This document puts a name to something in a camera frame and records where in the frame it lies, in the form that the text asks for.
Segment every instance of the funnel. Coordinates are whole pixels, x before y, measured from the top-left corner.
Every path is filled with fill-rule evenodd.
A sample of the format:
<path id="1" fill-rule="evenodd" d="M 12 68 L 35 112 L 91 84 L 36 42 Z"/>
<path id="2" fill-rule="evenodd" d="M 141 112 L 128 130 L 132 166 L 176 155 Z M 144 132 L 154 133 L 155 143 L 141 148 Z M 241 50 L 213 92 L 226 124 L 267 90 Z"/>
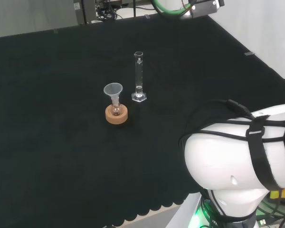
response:
<path id="1" fill-rule="evenodd" d="M 119 94 L 122 92 L 123 86 L 119 83 L 110 83 L 104 87 L 104 93 L 109 95 L 112 104 L 105 110 L 105 116 L 108 122 L 112 124 L 121 124 L 128 118 L 127 108 L 119 103 Z"/>

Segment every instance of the black tablecloth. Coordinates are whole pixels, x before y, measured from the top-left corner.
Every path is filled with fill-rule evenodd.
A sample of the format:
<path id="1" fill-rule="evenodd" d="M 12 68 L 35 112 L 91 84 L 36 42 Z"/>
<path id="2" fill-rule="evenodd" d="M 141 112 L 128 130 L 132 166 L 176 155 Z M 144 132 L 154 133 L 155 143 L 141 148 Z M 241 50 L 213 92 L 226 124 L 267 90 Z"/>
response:
<path id="1" fill-rule="evenodd" d="M 131 100 L 135 51 L 148 99 Z M 196 104 L 285 103 L 285 80 L 209 17 L 125 19 L 0 38 L 0 228 L 99 228 L 180 204 L 197 187 L 177 141 Z M 103 87 L 129 110 L 105 120 Z M 231 116 L 220 106 L 197 114 Z"/>

